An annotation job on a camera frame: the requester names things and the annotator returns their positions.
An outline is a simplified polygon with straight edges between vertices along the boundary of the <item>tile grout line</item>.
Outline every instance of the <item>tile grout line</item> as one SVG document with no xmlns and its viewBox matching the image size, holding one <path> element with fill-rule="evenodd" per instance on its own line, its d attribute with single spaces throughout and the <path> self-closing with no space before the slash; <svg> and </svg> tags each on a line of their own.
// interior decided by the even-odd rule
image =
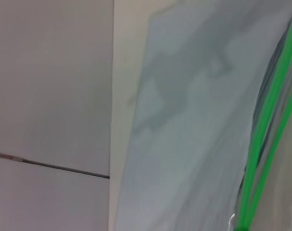
<svg viewBox="0 0 292 231">
<path fill-rule="evenodd" d="M 60 169 L 60 170 L 63 170 L 63 171 L 75 172 L 75 173 L 94 176 L 94 177 L 100 177 L 100 178 L 105 178 L 105 179 L 109 179 L 110 178 L 109 176 L 103 175 L 103 174 L 77 170 L 77 169 L 73 169 L 73 168 L 69 168 L 69 167 L 61 167 L 61 166 L 56 166 L 56 165 L 44 164 L 44 163 L 41 163 L 41 162 L 27 160 L 27 159 L 24 159 L 24 158 L 21 158 L 21 157 L 18 157 L 18 156 L 13 156 L 13 155 L 8 155 L 8 154 L 3 154 L 3 153 L 0 153 L 0 158 L 7 159 L 7 160 L 13 160 L 13 161 L 17 161 L 17 162 L 23 162 L 23 163 L 32 164 L 32 165 L 39 165 L 39 166 L 43 166 L 43 167 Z"/>
</svg>

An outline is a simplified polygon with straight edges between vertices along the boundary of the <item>green cord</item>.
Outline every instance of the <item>green cord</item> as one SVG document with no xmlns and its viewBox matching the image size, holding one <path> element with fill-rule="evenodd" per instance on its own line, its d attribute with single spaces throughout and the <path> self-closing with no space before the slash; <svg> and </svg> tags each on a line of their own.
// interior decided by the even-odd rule
<svg viewBox="0 0 292 231">
<path fill-rule="evenodd" d="M 290 99 L 287 103 L 285 113 L 283 114 L 282 121 L 279 125 L 279 130 L 274 139 L 274 144 L 270 150 L 268 160 L 265 165 L 265 169 L 262 172 L 260 181 L 256 188 L 256 193 L 252 199 L 252 203 L 248 210 L 249 200 L 251 196 L 252 185 L 254 181 L 254 176 L 256 172 L 257 162 L 259 158 L 259 153 L 264 141 L 264 137 L 270 123 L 271 117 L 273 115 L 276 102 L 279 97 L 279 93 L 284 84 L 285 77 L 288 73 L 289 66 L 292 59 L 292 23 L 286 38 L 285 47 L 282 51 L 281 57 L 278 62 L 277 70 L 273 76 L 273 81 L 270 85 L 268 95 L 266 96 L 264 107 L 261 110 L 259 121 L 256 125 L 255 133 L 252 137 L 251 147 L 249 150 L 248 162 L 246 167 L 246 174 L 243 183 L 243 195 L 239 214 L 239 227 L 245 227 L 249 229 L 252 220 L 254 218 L 260 197 L 262 195 L 267 175 L 271 168 L 275 150 L 278 146 L 281 135 L 285 129 L 288 122 L 290 114 L 292 112 L 292 93 Z"/>
</svg>

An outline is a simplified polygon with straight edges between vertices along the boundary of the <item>green strap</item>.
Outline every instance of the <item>green strap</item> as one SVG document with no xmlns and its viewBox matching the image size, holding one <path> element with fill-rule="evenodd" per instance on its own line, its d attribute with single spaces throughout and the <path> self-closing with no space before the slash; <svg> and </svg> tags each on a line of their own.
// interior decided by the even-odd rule
<svg viewBox="0 0 292 231">
<path fill-rule="evenodd" d="M 264 141 L 265 134 L 267 132 L 268 125 L 274 113 L 279 93 L 282 89 L 285 77 L 288 73 L 291 60 L 292 60 L 292 23 L 287 34 L 286 43 L 282 51 L 281 57 L 279 59 L 276 72 L 273 76 L 273 80 L 270 85 L 268 95 L 266 96 L 264 106 L 261 110 L 259 121 L 257 122 L 256 130 L 252 137 L 251 146 L 249 150 L 238 222 L 239 227 L 244 227 L 247 230 L 249 230 L 249 227 L 252 223 L 255 212 L 257 210 L 257 206 L 261 198 L 266 183 L 266 179 L 273 162 L 275 150 L 278 146 L 279 140 L 283 134 L 283 131 L 286 127 L 286 124 L 292 112 L 292 93 L 291 93 L 290 99 L 287 103 L 285 112 L 279 125 L 278 132 L 274 138 L 274 143 L 273 146 L 271 147 L 265 168 L 262 172 L 260 181 L 257 185 L 256 192 L 252 198 L 252 203 L 249 206 L 249 200 L 251 196 L 252 185 L 254 182 L 254 176 L 256 172 L 259 153 Z"/>
</svg>

